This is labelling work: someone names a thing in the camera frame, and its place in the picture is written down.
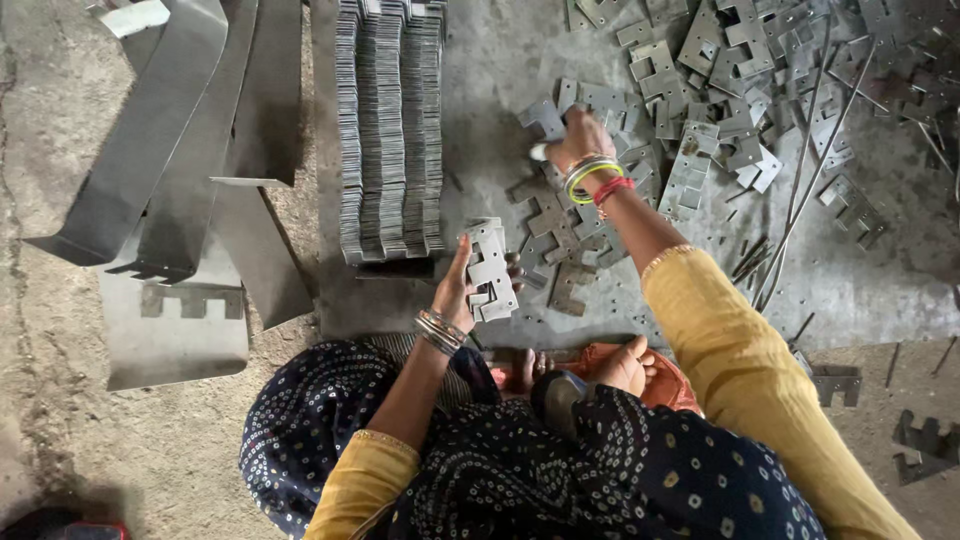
red thread bracelet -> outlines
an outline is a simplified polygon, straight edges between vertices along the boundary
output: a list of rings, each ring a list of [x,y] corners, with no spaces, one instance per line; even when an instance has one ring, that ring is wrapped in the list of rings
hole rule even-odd
[[[633,189],[634,181],[629,178],[624,178],[618,176],[606,184],[600,186],[600,189],[597,189],[597,192],[593,194],[593,204],[598,208],[607,200],[607,197],[613,195],[613,193],[618,189]]]

yellow kurta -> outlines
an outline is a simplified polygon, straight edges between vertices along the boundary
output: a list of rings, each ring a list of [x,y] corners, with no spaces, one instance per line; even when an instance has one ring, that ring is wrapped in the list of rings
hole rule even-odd
[[[919,539],[830,425],[786,343],[713,259],[674,249],[651,266],[644,296],[707,419],[774,449],[829,538]],[[354,434],[304,538],[349,538],[417,466],[417,453],[392,437]]]

